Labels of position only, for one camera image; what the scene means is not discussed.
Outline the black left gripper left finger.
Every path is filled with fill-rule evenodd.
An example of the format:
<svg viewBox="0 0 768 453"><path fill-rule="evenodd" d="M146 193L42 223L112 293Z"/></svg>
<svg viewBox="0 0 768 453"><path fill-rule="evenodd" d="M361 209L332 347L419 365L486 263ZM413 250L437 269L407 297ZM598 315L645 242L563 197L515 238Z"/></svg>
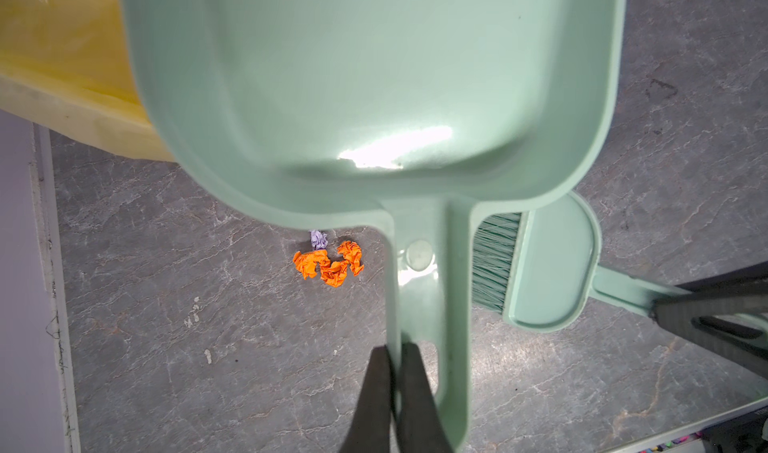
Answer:
<svg viewBox="0 0 768 453"><path fill-rule="evenodd" d="M350 428L339 451L390 451L392 370L386 346L372 349Z"/></svg>

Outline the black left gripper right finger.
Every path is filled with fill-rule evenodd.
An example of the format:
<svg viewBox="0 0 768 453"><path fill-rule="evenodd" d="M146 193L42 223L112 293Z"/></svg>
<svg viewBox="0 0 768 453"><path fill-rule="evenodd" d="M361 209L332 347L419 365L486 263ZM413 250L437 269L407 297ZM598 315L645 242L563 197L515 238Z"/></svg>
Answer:
<svg viewBox="0 0 768 453"><path fill-rule="evenodd" d="M417 344L402 345L397 386L401 404L397 414L399 450L414 453L452 452Z"/></svg>

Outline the green plastic dustpan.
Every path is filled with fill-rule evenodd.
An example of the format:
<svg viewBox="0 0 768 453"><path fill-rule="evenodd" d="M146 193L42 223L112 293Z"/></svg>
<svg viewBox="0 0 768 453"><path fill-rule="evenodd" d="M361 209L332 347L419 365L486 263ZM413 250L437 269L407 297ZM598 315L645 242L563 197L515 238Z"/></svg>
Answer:
<svg viewBox="0 0 768 453"><path fill-rule="evenodd" d="M136 90L232 208L389 245L387 345L470 421L473 239L570 192L610 128L627 0L120 0Z"/></svg>

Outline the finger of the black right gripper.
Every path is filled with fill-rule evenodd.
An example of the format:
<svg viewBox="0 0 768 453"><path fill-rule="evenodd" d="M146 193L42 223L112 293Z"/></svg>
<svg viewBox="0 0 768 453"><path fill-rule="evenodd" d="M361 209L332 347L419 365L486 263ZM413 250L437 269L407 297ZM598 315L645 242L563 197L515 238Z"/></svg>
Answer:
<svg viewBox="0 0 768 453"><path fill-rule="evenodd" d="M767 332L763 329L713 316L694 317L676 308L655 308L652 318L667 332L767 377Z"/></svg>
<svg viewBox="0 0 768 453"><path fill-rule="evenodd" d="M679 312L766 312L767 262L681 284Z"/></svg>

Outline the green hand brush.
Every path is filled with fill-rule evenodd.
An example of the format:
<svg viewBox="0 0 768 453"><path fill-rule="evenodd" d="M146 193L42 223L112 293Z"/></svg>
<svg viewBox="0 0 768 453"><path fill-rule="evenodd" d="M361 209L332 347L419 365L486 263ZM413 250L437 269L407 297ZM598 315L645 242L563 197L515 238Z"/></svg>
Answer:
<svg viewBox="0 0 768 453"><path fill-rule="evenodd" d="M513 326L549 333L573 323L588 298L647 317L684 294L600 263L596 214L577 193L531 211L495 214L473 240L472 302Z"/></svg>

